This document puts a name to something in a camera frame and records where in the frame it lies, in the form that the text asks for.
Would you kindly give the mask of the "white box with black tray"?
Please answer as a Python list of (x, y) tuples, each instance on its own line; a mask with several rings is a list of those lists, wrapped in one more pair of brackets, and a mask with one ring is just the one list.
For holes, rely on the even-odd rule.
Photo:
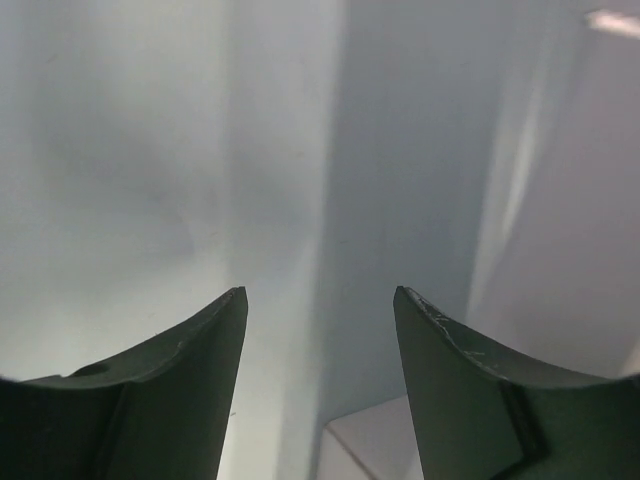
[(405, 396), (329, 422), (322, 433), (318, 480), (423, 480)]

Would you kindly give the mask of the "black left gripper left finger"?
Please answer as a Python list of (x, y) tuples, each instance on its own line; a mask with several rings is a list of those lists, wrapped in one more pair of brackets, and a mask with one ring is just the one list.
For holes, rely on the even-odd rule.
[(236, 287), (68, 376), (1, 382), (5, 479), (213, 479), (246, 332)]

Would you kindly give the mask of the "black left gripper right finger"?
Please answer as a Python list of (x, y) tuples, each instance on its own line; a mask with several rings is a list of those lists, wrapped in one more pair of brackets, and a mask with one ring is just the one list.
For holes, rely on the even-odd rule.
[(428, 479), (635, 479), (639, 379), (545, 363), (398, 287), (396, 334)]

